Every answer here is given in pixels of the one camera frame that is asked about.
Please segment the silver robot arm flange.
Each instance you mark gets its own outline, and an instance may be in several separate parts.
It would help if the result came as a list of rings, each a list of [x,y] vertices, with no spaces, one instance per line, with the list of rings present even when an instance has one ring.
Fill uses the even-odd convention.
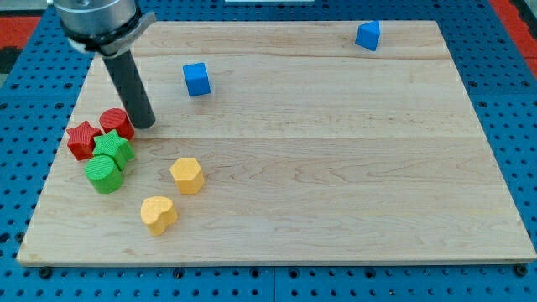
[[[60,25],[70,45],[81,53],[115,58],[128,52],[156,22],[137,0],[53,0]]]

